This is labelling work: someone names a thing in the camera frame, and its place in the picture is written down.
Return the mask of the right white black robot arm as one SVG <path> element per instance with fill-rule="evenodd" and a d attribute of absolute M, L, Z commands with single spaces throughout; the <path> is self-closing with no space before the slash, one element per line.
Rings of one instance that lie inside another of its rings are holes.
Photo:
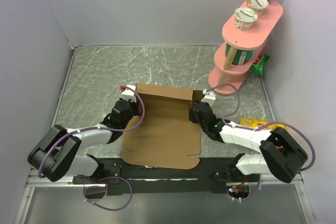
<path fill-rule="evenodd" d="M 274 130 L 250 128 L 223 120 L 213 113 L 206 102 L 195 102 L 189 120 L 200 125 L 213 141 L 235 144 L 257 154 L 238 154 L 229 165 L 230 177 L 243 180 L 251 174 L 272 174 L 279 181 L 290 183 L 308 160 L 308 154 L 283 127 Z"/>

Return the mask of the brown cardboard box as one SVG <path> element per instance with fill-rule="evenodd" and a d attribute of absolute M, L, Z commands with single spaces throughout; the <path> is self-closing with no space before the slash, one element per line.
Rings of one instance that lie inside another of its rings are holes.
<path fill-rule="evenodd" d="M 128 164 L 172 169 L 196 167 L 201 152 L 201 127 L 189 120 L 201 90 L 138 83 L 144 119 L 133 117 L 123 134 L 121 158 Z"/>

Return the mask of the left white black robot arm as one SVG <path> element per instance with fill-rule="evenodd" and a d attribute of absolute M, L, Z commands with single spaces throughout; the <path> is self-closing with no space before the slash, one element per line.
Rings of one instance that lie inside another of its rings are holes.
<path fill-rule="evenodd" d="M 95 126 L 66 129 L 54 125 L 28 154 L 27 161 L 38 170 L 39 178 L 48 178 L 51 182 L 64 176 L 81 176 L 98 183 L 106 173 L 104 163 L 91 154 L 80 156 L 78 151 L 114 143 L 124 132 L 130 131 L 129 122 L 136 116 L 144 118 L 144 113 L 141 99 L 119 99 Z"/>

